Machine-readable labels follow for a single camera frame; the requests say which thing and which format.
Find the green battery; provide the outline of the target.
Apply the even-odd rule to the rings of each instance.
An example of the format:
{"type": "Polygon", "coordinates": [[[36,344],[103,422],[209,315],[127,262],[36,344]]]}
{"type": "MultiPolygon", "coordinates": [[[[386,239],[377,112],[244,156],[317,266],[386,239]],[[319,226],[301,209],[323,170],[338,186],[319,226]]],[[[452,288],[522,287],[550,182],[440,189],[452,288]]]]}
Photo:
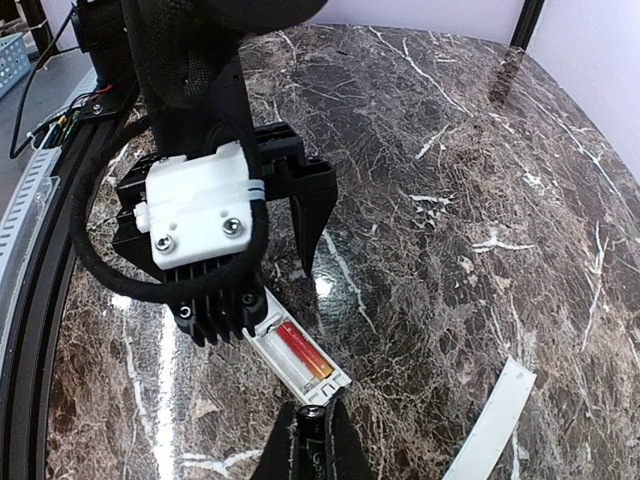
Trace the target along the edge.
{"type": "Polygon", "coordinates": [[[308,405],[297,414],[298,478],[320,480],[326,478],[325,408],[308,405]]]}

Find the left black frame post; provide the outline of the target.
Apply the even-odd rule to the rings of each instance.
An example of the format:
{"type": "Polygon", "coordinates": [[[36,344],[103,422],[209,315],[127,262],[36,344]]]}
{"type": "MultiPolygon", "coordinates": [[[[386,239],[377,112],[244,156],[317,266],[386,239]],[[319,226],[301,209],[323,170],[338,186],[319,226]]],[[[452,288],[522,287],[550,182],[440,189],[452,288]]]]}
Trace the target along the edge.
{"type": "Polygon", "coordinates": [[[525,0],[510,40],[510,46],[526,50],[542,13],[544,0],[525,0]]]}

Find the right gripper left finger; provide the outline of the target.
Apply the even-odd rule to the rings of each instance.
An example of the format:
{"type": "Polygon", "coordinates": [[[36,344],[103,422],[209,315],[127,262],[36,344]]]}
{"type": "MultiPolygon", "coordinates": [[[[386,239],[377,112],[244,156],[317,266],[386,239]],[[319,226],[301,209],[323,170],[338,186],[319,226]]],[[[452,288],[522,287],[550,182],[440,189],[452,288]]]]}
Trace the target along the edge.
{"type": "Polygon", "coordinates": [[[290,480],[297,476],[299,428],[297,408],[286,402],[280,408],[256,469],[250,480],[290,480]]]}

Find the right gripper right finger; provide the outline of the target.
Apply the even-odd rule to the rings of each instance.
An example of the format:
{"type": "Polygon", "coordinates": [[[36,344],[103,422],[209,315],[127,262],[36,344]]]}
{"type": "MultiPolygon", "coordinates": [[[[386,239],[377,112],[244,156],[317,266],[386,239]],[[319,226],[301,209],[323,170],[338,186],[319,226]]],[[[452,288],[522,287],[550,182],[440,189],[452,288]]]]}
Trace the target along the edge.
{"type": "Polygon", "coordinates": [[[326,478],[372,480],[374,475],[340,396],[330,400],[325,410],[326,478]]]}

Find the red battery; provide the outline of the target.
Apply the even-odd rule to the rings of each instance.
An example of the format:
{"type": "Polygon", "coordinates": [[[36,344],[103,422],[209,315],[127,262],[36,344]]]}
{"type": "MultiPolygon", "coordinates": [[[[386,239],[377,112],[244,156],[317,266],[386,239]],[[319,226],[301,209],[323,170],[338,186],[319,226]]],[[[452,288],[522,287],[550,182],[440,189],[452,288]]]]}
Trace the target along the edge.
{"type": "Polygon", "coordinates": [[[277,334],[315,378],[324,380],[333,373],[334,369],[329,362],[292,322],[281,324],[277,328],[277,334]]]}

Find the white remote control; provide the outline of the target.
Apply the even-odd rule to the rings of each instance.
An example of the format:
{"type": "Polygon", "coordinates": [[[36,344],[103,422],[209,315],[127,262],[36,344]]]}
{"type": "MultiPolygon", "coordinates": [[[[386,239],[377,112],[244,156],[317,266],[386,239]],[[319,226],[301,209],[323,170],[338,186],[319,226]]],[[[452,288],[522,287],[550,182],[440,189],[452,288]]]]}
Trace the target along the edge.
{"type": "Polygon", "coordinates": [[[327,406],[352,379],[270,292],[265,319],[245,339],[302,405],[327,406]]]}

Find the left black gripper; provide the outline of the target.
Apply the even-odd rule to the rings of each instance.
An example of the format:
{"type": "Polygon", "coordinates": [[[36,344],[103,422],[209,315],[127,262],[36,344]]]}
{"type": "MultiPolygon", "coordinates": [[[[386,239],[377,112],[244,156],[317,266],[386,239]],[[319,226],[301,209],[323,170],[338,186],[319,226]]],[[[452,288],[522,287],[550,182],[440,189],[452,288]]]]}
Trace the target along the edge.
{"type": "Polygon", "coordinates": [[[254,200],[289,199],[296,249],[311,276],[319,239],[337,202],[333,166],[307,158],[286,123],[255,131],[263,165],[252,180],[238,142],[213,154],[140,158],[116,188],[115,252],[142,270],[172,270],[238,254],[249,244],[254,200]]]}

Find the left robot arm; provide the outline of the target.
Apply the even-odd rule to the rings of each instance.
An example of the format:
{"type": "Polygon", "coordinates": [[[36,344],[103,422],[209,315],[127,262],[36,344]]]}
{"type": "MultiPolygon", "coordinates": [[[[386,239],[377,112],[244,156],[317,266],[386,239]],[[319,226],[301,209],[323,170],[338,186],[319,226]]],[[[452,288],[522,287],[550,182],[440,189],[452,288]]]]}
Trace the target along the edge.
{"type": "Polygon", "coordinates": [[[260,265],[266,205],[291,204],[296,248],[310,270],[335,205],[331,165],[308,159],[285,123],[256,127],[239,51],[253,37],[299,25],[319,1],[125,1],[121,5],[147,114],[123,128],[85,170],[73,197],[70,235],[84,266],[112,289],[140,282],[108,265],[86,227],[99,171],[151,130],[157,151],[123,182],[119,254],[163,283],[235,284],[260,265]]]}

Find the black front rail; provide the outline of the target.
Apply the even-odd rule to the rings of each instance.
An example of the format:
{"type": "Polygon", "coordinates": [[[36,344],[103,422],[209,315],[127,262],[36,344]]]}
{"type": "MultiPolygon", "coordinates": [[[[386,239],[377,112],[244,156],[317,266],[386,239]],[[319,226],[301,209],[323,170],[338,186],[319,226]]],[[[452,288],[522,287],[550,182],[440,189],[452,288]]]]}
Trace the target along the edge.
{"type": "Polygon", "coordinates": [[[125,125],[134,90],[114,113],[82,122],[53,163],[51,203],[35,237],[1,371],[1,477],[42,479],[53,363],[75,252],[68,235],[71,191],[91,157],[125,125]]]}

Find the white battery cover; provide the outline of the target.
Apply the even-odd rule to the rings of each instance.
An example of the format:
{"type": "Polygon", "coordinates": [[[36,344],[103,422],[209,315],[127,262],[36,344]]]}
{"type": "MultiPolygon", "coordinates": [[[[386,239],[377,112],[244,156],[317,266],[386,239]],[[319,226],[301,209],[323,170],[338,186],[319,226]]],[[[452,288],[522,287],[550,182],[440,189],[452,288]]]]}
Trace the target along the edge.
{"type": "Polygon", "coordinates": [[[536,375],[508,357],[476,423],[444,480],[486,480],[500,459],[525,408],[536,375]]]}

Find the blue plastic basket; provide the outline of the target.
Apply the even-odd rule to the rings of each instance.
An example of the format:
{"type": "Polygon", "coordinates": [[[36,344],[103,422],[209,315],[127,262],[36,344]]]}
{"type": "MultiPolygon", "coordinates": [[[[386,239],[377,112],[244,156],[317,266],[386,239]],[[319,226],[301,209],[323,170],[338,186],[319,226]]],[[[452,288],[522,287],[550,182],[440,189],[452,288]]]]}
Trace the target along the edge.
{"type": "Polygon", "coordinates": [[[1,38],[0,50],[0,98],[31,70],[27,48],[22,33],[14,33],[1,38]]]}

